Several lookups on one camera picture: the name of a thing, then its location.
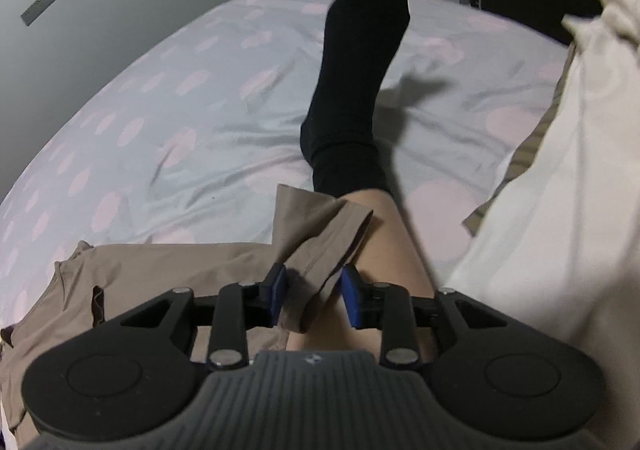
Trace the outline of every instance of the foot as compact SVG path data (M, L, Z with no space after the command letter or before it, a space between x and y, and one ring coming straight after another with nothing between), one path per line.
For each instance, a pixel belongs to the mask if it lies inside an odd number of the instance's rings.
M407 0L335 0L326 17L318 85L300 129L302 154L344 143L373 146L382 80L409 25Z

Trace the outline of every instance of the metal rivet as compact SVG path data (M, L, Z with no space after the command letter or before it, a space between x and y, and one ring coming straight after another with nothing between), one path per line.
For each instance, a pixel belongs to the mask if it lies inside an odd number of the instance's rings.
M415 364L418 361L418 353L407 347L397 347L385 354L386 359L396 365Z
M242 354L235 349L218 349L209 355L209 361L216 367L230 367L242 360Z

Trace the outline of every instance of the gray ribbed pad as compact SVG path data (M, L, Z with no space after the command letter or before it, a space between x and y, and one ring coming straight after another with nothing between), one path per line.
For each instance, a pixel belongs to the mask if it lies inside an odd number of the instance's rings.
M369 353L264 352L254 365L208 376L164 426L103 444L40 436L28 450L602 450L588 432L518 443L470 429L436 402L418 374Z

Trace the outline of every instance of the bed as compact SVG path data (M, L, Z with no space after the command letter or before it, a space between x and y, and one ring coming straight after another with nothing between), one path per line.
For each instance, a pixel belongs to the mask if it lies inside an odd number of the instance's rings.
M312 188L298 131L331 1L213 8L88 101L0 205L0 325L27 313L80 239L269 242L276 185ZM409 4L374 134L442 283L470 244L462 220L549 107L566 48L472 8Z

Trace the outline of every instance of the white cloth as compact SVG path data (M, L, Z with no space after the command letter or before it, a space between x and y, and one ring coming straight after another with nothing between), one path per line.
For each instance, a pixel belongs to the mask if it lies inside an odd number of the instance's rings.
M533 166L490 209L447 286L565 340L604 370L590 428L640 438L640 0L565 18L578 53Z

